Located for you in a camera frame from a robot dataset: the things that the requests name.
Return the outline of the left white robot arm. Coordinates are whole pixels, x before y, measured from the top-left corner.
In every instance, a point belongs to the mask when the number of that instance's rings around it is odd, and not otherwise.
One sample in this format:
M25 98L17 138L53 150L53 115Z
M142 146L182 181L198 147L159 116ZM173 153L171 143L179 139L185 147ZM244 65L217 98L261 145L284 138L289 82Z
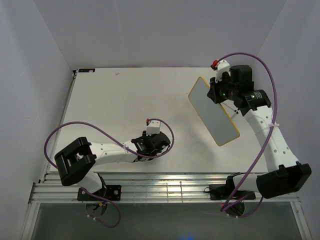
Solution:
M170 146L171 141L163 132L143 134L124 142L123 146L89 142L86 137L79 137L59 151L54 160L63 186L78 185L100 200L106 195L106 185L92 167L153 160Z

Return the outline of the yellow framed small whiteboard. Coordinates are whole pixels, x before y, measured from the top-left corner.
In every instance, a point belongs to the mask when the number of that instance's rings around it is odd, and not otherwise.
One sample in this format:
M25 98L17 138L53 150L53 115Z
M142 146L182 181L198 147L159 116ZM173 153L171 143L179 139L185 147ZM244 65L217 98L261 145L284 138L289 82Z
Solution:
M188 94L188 99L206 129L221 147L240 137L240 132L221 104L207 97L210 86L203 77L198 77Z

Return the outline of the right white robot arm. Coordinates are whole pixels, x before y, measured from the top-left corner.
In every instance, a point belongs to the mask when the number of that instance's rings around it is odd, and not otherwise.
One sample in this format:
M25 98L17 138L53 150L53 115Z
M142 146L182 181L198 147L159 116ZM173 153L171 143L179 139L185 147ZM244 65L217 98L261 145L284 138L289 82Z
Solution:
M213 63L215 76L210 79L207 97L220 104L226 100L240 110L249 123L262 149L267 173L236 173L226 183L215 187L213 194L221 199L241 198L245 192L258 192L265 199L298 192L312 173L309 164L302 164L287 145L279 125L273 119L276 107L267 93L254 88L252 68Z

